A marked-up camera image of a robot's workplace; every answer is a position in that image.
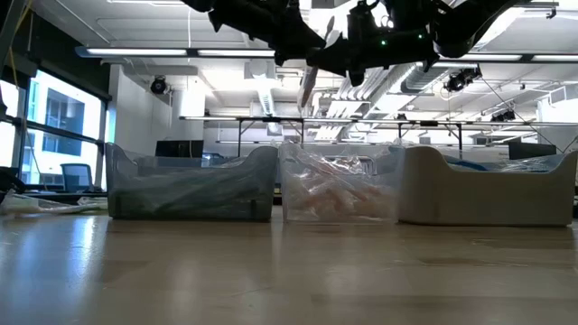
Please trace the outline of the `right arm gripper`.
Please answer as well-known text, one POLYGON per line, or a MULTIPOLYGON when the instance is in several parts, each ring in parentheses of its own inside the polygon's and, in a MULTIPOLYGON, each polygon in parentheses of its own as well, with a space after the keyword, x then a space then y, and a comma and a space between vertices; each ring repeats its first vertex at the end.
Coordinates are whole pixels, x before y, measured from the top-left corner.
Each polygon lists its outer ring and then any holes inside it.
POLYGON ((306 58, 309 66, 346 76, 358 86, 365 70, 421 61, 429 70, 438 60, 428 24, 433 20, 432 0, 358 0, 348 14, 350 47, 331 46, 313 51, 306 58), (379 27, 372 10, 382 4, 391 27, 379 27))

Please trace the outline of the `black panel yellow tape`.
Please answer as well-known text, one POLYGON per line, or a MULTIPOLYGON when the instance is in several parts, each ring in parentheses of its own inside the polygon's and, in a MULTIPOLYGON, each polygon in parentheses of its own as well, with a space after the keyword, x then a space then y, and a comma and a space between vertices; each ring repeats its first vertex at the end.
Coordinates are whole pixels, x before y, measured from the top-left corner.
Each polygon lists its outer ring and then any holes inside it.
POLYGON ((31 11, 33 0, 0 0, 0 75, 5 68, 27 76, 36 74, 38 65, 14 50, 14 38, 31 11))

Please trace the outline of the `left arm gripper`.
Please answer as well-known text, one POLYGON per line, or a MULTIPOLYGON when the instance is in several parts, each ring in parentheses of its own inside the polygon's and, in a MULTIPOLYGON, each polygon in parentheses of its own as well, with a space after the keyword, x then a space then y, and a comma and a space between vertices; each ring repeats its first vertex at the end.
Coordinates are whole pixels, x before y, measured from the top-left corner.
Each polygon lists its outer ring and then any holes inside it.
POLYGON ((216 32, 222 25, 266 42, 275 63, 298 58, 299 49, 323 48, 326 41, 303 20, 298 0, 215 0, 208 13, 216 32))

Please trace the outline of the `dark window frame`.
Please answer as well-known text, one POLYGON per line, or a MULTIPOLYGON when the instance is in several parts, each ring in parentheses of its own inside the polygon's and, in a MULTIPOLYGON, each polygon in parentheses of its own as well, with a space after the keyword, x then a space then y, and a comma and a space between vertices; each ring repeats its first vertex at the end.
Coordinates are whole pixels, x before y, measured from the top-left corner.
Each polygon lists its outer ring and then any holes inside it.
POLYGON ((42 70, 16 82, 0 79, 0 96, 0 167, 48 190, 64 186, 64 164, 82 164, 93 186, 106 188, 103 143, 115 138, 117 119, 107 102, 42 70))

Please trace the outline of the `clear plastic bin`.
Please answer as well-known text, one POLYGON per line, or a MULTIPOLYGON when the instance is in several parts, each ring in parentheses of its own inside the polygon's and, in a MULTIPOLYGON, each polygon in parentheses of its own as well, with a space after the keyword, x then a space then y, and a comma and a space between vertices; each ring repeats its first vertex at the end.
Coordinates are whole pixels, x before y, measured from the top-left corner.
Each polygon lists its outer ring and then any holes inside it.
MULTIPOLYGON (((403 173, 403 162, 405 151, 396 145, 351 145, 351 144, 282 144, 279 147, 279 166, 281 177, 281 192, 283 202, 283 217, 285 222, 312 222, 289 220, 288 199, 298 190, 310 189, 307 182, 302 180, 297 173, 303 168, 298 167, 294 158, 305 155, 321 155, 325 157, 337 158, 338 156, 353 156, 359 158, 363 164, 364 174, 342 176, 340 182, 345 184, 371 184, 376 186, 389 186, 398 193, 403 173)), ((396 220, 392 218, 381 222, 337 222, 337 223, 382 223, 396 220)))

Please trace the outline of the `light grey plastic bin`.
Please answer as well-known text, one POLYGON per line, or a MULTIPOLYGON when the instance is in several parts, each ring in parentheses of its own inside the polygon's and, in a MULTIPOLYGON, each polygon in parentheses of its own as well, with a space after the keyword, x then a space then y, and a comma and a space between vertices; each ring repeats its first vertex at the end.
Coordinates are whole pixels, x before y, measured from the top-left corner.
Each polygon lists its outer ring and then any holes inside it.
POLYGON ((409 147, 396 217, 427 226, 565 227, 577 163, 572 152, 549 172, 466 171, 432 147, 409 147))

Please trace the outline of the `black framed workbench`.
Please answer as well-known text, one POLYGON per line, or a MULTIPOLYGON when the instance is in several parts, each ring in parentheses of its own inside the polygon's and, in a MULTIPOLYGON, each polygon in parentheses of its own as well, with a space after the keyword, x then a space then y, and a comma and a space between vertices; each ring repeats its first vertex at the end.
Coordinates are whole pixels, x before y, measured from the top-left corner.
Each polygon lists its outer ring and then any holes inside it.
POLYGON ((403 125, 416 125, 421 127, 437 127, 444 126, 450 133, 453 132, 451 125, 457 128, 457 133, 453 134, 458 139, 458 150, 463 150, 462 140, 462 126, 464 122, 451 121, 435 121, 435 120, 399 120, 399 119, 359 119, 359 118, 303 118, 303 117, 289 117, 289 116, 180 116, 180 120, 185 121, 235 121, 238 123, 238 155, 240 155, 241 148, 241 134, 243 133, 242 124, 245 121, 262 122, 262 123, 299 123, 301 128, 298 133, 302 137, 301 143, 304 144, 304 129, 306 124, 375 124, 375 125, 396 125, 398 130, 398 137, 402 138, 403 125))

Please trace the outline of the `green toothbrush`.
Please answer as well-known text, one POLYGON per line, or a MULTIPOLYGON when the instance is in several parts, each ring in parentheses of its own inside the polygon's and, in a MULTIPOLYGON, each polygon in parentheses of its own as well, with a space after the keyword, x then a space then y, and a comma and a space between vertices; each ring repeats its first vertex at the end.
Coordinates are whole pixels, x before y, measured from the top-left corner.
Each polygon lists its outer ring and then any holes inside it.
POLYGON ((108 185, 113 218, 267 219, 275 177, 217 169, 119 176, 108 185))

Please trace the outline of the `grey office chair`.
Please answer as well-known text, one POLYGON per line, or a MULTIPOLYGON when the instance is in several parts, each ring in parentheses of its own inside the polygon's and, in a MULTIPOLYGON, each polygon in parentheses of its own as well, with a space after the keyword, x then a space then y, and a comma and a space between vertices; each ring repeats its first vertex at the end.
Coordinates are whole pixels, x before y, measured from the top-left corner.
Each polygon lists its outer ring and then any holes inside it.
POLYGON ((61 171, 64 190, 68 193, 92 192, 94 184, 91 168, 85 163, 63 163, 61 171))

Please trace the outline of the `ceiling light strip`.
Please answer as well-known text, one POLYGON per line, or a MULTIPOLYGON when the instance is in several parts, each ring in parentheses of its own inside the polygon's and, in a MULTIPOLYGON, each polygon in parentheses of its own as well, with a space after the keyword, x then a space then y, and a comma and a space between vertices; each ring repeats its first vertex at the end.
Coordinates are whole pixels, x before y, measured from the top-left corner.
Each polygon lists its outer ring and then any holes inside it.
POLYGON ((87 49, 87 53, 98 56, 186 56, 186 50, 173 49, 87 49))
POLYGON ((465 54, 456 60, 578 63, 578 54, 465 54))
POLYGON ((275 52, 272 50, 259 50, 259 49, 247 49, 247 50, 233 50, 233 49, 201 49, 197 50, 200 57, 211 57, 211 58, 273 58, 275 52))

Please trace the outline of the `silver ribbed ceiling duct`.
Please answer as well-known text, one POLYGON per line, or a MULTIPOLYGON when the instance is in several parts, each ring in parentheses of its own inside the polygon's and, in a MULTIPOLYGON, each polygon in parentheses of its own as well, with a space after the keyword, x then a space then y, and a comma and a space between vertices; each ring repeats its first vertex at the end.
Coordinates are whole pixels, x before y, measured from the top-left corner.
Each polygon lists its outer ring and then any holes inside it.
POLYGON ((407 63, 389 69, 372 68, 366 71, 360 86, 353 87, 345 79, 331 96, 337 100, 370 101, 376 103, 385 95, 416 96, 447 75, 447 67, 432 67, 424 72, 421 62, 407 63))

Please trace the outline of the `black computer monitor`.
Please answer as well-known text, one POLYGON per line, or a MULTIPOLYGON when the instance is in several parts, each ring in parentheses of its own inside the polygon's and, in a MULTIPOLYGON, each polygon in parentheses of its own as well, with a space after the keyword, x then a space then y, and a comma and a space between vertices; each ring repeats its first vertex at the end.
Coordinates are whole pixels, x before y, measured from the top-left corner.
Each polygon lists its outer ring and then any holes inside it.
POLYGON ((155 156, 171 158, 201 158, 203 140, 162 140, 156 143, 155 156))
POLYGON ((555 155, 556 152, 556 147, 551 144, 529 144, 521 142, 508 143, 508 157, 510 160, 555 155))

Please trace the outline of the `white ventilation duct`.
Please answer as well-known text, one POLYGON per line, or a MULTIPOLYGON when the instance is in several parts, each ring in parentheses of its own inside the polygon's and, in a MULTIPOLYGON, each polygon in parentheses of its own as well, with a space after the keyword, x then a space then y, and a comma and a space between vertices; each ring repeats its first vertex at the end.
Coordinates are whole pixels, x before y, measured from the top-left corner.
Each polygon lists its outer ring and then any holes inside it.
POLYGON ((275 64, 271 60, 252 59, 244 66, 245 83, 257 93, 265 116, 275 113, 273 89, 279 86, 275 78, 275 64))

